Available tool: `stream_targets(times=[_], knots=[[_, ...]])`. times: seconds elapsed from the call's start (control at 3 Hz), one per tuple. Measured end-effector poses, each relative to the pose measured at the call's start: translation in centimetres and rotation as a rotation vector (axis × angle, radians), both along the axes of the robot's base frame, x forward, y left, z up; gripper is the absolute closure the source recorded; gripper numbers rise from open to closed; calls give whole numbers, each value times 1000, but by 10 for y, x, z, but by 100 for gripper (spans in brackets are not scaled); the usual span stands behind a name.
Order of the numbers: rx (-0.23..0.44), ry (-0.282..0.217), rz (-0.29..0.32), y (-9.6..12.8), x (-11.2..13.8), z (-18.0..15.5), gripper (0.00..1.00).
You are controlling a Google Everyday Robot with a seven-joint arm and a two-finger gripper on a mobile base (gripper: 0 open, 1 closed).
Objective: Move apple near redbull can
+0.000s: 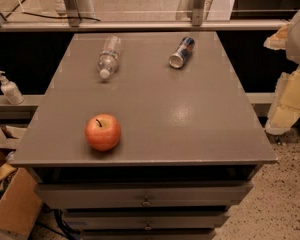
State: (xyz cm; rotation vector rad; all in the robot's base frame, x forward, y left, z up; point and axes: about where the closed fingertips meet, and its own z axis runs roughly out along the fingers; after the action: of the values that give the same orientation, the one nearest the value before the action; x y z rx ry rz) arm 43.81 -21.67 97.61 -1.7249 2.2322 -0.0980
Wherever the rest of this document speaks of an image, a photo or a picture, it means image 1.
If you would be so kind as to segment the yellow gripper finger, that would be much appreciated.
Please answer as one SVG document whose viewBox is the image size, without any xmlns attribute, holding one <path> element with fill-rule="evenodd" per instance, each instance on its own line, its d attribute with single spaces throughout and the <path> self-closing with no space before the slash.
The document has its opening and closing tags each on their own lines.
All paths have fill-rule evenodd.
<svg viewBox="0 0 300 240">
<path fill-rule="evenodd" d="M 282 26 L 276 33 L 268 37 L 263 46 L 271 50 L 285 50 L 289 23 Z"/>
<path fill-rule="evenodd" d="M 282 135 L 300 118 L 300 65 L 291 74 L 283 72 L 279 77 L 270 106 L 265 131 Z"/>
</svg>

